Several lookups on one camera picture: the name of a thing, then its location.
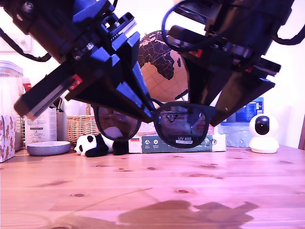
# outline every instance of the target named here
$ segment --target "sunglasses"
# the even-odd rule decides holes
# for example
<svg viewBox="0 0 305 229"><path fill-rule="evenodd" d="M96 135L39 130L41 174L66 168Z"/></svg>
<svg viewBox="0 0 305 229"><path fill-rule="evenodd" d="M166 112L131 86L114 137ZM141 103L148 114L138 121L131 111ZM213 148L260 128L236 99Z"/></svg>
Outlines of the sunglasses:
<svg viewBox="0 0 305 229"><path fill-rule="evenodd" d="M188 102L168 102L151 111L159 137L176 148L193 148L205 139L215 107ZM113 141L127 141L138 132L141 121L112 109L94 106L99 131Z"/></svg>

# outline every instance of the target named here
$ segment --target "black cable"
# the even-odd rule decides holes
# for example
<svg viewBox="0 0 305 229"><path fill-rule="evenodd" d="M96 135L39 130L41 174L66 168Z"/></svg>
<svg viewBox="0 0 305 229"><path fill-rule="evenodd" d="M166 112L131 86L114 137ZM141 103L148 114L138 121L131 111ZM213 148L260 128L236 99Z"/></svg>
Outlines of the black cable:
<svg viewBox="0 0 305 229"><path fill-rule="evenodd" d="M260 52L252 53L249 59L241 61L236 68L234 69L235 72L243 72L244 70L251 68L257 60L261 57Z"/></svg>
<svg viewBox="0 0 305 229"><path fill-rule="evenodd" d="M118 0L114 0L114 2L113 2L112 5L113 5L114 8L116 8L116 5L117 5L117 4L118 4Z"/></svg>
<svg viewBox="0 0 305 229"><path fill-rule="evenodd" d="M165 31L165 23L166 20L168 18L168 16L179 6L187 4L187 3L193 3L193 2L197 2L197 0L184 0L179 2L178 4L174 5L164 16L163 21L162 21L162 37L164 42L172 49L175 50L177 52L189 52L189 51L196 51L199 48L203 48L206 46L211 46L213 45L219 38L223 37L224 35L226 35L229 31L231 31L232 29L235 29L237 26L239 26L240 24L246 22L247 20L249 20L252 16L253 16L253 12L256 10L256 7L259 5L259 3L261 2L261 0L256 1L256 4L251 8L251 10L249 11L249 13L247 14L246 17L244 17L242 20L239 20L238 22L232 24L229 28L227 28L225 31L221 32L220 34L214 36L214 37L208 37L207 39L205 39L204 41L197 43L197 44L193 44L190 47L185 47L185 48L177 48L176 46L173 46L171 44L168 43L168 39L167 39L167 34Z"/></svg>
<svg viewBox="0 0 305 229"><path fill-rule="evenodd" d="M300 30L300 32L291 39L282 39L282 38L279 38L278 35L275 35L273 37L273 40L276 43L279 43L282 45L297 45L297 44L301 43L304 39L305 39L305 25Z"/></svg>
<svg viewBox="0 0 305 229"><path fill-rule="evenodd" d="M175 97L175 100L182 98L183 96L185 96L185 95L188 94L188 93L189 93L189 90L186 89L184 92L182 92L181 94L177 95L177 96Z"/></svg>
<svg viewBox="0 0 305 229"><path fill-rule="evenodd" d="M30 60L37 61L37 62L47 62L50 58L50 54L45 54L43 57L35 57L31 54L24 53L22 48L19 47L18 44L15 43L15 41L10 38L1 28L0 28L0 37L3 38L3 40L17 53L19 53L21 56L24 56Z"/></svg>

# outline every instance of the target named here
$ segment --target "white wall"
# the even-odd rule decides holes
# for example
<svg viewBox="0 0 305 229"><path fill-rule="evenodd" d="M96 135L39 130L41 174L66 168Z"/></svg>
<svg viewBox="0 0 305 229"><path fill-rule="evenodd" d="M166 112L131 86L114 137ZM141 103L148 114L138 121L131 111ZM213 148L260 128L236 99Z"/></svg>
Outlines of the white wall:
<svg viewBox="0 0 305 229"><path fill-rule="evenodd" d="M137 25L129 34L138 31L141 37L145 33L160 30L164 14L173 6L174 0L154 0L146 2L143 0L119 0L115 13L120 17L130 12L136 18ZM279 31L279 36L290 38L302 28L305 23L305 1L295 0L293 12L287 24ZM11 18L0 10L0 26L8 34L18 31L11 23ZM172 14L166 24L166 29L174 24L183 26L198 33L204 33L203 25ZM272 114L280 123L278 140L281 144L298 147L302 123L305 114L305 73L303 65L305 42L297 46L282 46L275 42L271 45L266 58L282 65L281 72L272 81L276 83L274 89L264 95L265 112ZM34 42L33 53L44 55L45 51ZM32 84L41 80L45 74L51 72L58 66L52 59L46 63L38 63L28 60L19 55L1 55L0 59L12 61L24 69L24 76L29 77Z"/></svg>
<svg viewBox="0 0 305 229"><path fill-rule="evenodd" d="M305 1L295 0L292 14L279 37L292 38L305 24ZM272 43L266 58L282 66L279 74L268 77L275 88L264 95L265 113L279 122L280 144L298 148L305 114L305 41L296 46Z"/></svg>

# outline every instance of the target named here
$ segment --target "wooden table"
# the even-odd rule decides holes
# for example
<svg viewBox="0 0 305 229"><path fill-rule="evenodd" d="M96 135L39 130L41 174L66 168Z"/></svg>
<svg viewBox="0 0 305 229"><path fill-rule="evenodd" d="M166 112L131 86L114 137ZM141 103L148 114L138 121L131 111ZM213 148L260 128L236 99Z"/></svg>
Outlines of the wooden table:
<svg viewBox="0 0 305 229"><path fill-rule="evenodd" d="M305 151L31 157L1 167L1 229L305 229Z"/></svg>

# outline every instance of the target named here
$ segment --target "globe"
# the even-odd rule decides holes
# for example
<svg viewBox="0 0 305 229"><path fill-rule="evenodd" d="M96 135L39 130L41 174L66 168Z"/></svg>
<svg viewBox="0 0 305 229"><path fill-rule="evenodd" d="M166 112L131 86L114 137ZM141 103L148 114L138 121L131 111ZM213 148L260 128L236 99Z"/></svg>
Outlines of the globe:
<svg viewBox="0 0 305 229"><path fill-rule="evenodd" d="M161 102L174 101L187 89L182 58L165 44L161 31L141 39L138 61L151 97Z"/></svg>

